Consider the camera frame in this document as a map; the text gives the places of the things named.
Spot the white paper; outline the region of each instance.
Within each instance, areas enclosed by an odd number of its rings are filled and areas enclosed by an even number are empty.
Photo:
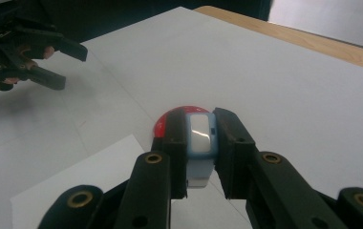
[[[103,192],[114,188],[130,177],[135,161],[142,153],[134,136],[129,135],[17,195],[11,199],[12,228],[37,228],[56,199],[77,185],[94,185]]]
[[[314,189],[363,187],[362,67],[186,9],[87,46],[150,116],[225,108]]]

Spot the red object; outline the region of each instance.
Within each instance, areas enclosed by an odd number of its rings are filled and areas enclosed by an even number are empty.
[[[171,112],[173,110],[176,110],[176,109],[179,109],[179,108],[183,108],[184,112],[186,114],[189,114],[189,113],[209,113],[208,110],[200,108],[200,107],[195,107],[195,106],[182,106],[182,107],[172,109],[169,112]],[[166,127],[166,117],[167,117],[167,114],[169,112],[162,115],[158,119],[158,121],[156,122],[155,127],[154,127],[154,137],[164,137],[164,130],[165,130],[165,127]]]

